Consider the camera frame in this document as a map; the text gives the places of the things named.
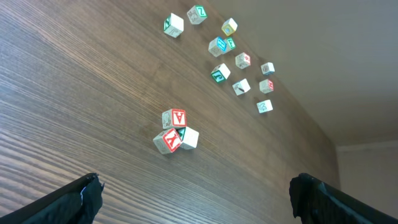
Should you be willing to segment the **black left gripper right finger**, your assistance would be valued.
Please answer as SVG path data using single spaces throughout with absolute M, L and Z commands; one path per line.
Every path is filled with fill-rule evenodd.
M 301 173 L 290 181 L 293 216 L 303 224 L 397 224 L 397 219 Z

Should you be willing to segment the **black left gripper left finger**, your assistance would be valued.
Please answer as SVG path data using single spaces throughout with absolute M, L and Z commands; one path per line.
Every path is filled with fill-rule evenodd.
M 92 223 L 103 204 L 98 174 L 89 173 L 62 188 L 1 217 L 1 223 Z

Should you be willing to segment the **red letter Y block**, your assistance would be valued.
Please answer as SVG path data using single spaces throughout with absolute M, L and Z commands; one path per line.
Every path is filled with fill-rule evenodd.
M 182 144 L 182 139 L 175 128 L 163 130 L 153 142 L 161 154 L 170 154 L 176 151 Z

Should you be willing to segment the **red letter A block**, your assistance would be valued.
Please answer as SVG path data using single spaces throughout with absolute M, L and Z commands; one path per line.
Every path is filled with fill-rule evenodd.
M 181 129 L 187 126 L 186 111 L 172 108 L 162 113 L 163 129 Z

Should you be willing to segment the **plain Z wooden block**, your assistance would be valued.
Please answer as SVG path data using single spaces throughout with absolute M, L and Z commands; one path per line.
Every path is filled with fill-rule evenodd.
M 182 129 L 178 129 L 177 132 L 180 135 L 180 138 L 182 140 L 182 143 L 180 147 L 182 149 L 195 149 L 198 144 L 198 137 L 199 137 L 199 132 L 189 128 L 188 126 Z

